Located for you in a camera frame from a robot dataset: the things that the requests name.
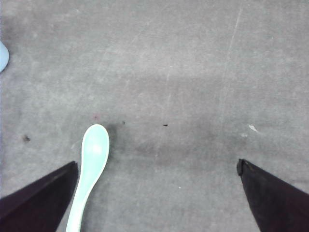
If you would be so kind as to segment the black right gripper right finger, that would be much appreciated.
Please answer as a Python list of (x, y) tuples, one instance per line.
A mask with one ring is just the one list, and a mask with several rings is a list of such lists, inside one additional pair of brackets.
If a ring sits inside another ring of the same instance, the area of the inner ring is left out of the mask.
[(309, 195), (246, 159), (239, 159), (237, 173), (262, 232), (307, 232)]

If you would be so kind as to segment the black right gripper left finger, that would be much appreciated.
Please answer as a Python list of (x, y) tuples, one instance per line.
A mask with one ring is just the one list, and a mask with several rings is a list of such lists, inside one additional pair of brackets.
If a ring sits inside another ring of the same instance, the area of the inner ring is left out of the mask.
[(0, 200), (2, 232), (55, 232), (70, 204), (78, 179), (71, 161)]

